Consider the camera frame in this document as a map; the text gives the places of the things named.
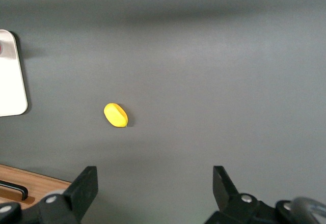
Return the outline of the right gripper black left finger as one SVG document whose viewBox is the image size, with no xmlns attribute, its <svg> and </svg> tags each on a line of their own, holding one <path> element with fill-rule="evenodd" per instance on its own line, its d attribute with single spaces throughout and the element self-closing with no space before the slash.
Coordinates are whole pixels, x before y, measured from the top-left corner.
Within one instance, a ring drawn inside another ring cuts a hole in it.
<svg viewBox="0 0 326 224">
<path fill-rule="evenodd" d="M 64 192 L 49 194 L 38 203 L 39 223 L 81 223 L 97 193 L 97 167 L 88 166 Z"/>
</svg>

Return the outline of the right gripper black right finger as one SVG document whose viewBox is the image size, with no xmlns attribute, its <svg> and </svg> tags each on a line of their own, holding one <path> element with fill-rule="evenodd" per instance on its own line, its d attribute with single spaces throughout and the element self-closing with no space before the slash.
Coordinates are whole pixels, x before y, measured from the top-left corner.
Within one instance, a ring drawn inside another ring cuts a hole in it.
<svg viewBox="0 0 326 224">
<path fill-rule="evenodd" d="M 212 190 L 219 209 L 206 223 L 279 223 L 275 208 L 238 192 L 223 166 L 213 167 Z"/>
</svg>

